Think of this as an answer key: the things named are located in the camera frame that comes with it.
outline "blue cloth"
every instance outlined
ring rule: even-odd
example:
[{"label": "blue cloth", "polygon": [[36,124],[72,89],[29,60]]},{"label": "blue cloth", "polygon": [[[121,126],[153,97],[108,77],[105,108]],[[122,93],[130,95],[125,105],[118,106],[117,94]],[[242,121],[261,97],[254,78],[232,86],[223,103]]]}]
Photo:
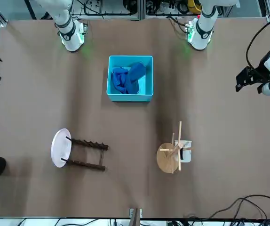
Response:
[{"label": "blue cloth", "polygon": [[146,74],[146,67],[142,63],[134,63],[130,70],[122,67],[113,69],[112,82],[122,94],[137,94],[139,91],[138,80]]}]

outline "table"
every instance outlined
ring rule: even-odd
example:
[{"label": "table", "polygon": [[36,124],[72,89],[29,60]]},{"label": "table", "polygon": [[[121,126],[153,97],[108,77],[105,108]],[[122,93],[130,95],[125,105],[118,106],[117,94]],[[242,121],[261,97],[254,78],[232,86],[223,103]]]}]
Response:
[{"label": "table", "polygon": [[[0,34],[0,216],[200,218],[247,194],[270,195],[270,97],[235,92],[245,51],[264,18],[218,19],[212,42],[195,51],[168,19],[89,21],[85,46],[66,51],[53,21],[9,22]],[[256,65],[270,49],[270,26],[250,49]],[[150,103],[106,95],[109,55],[152,55]],[[192,161],[163,173],[156,151],[178,122]],[[104,142],[105,172],[56,168],[54,134]],[[98,154],[79,150],[97,163]],[[270,201],[252,199],[270,213]],[[232,209],[217,218],[231,218]],[[239,217],[260,218],[250,204]]]}]

